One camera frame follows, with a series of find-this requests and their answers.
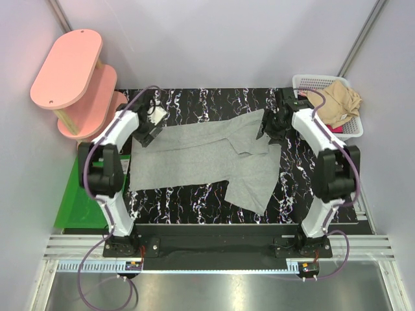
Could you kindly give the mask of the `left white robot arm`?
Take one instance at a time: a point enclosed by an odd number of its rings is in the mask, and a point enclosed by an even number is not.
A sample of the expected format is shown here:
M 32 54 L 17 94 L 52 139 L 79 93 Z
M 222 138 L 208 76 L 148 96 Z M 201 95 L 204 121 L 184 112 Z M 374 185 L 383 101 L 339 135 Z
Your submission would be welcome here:
M 166 111 L 156 103 L 159 96 L 159 91 L 141 90 L 116 109 L 98 137 L 78 146 L 79 185 L 98 203 L 107 221 L 105 246 L 127 257 L 139 251 L 140 241 L 123 198 L 125 173 L 120 151 L 131 137 L 146 148 L 161 132 Z

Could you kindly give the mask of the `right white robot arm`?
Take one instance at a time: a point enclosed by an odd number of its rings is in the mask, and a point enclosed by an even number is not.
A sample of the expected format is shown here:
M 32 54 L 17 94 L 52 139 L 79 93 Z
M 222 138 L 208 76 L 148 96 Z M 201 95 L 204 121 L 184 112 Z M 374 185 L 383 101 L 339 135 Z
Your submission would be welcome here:
M 275 92 L 276 106 L 266 109 L 257 134 L 267 135 L 270 144 L 280 144 L 289 128 L 305 139 L 316 156 L 311 180 L 313 201 L 305 219 L 298 225 L 290 246 L 297 254 L 308 257 L 326 245 L 328 227 L 346 198 L 360 191 L 360 150 L 347 147 L 321 121 L 317 108 L 307 99 L 298 99 L 292 87 Z

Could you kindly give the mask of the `grey t-shirt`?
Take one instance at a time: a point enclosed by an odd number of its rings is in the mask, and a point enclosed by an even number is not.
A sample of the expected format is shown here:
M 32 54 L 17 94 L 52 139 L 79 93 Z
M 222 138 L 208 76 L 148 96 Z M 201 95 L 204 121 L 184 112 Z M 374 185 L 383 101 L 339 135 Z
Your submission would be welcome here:
M 281 145 L 257 136 L 264 110 L 226 121 L 167 126 L 132 145 L 130 190 L 227 181 L 225 201 L 264 215 L 279 179 Z

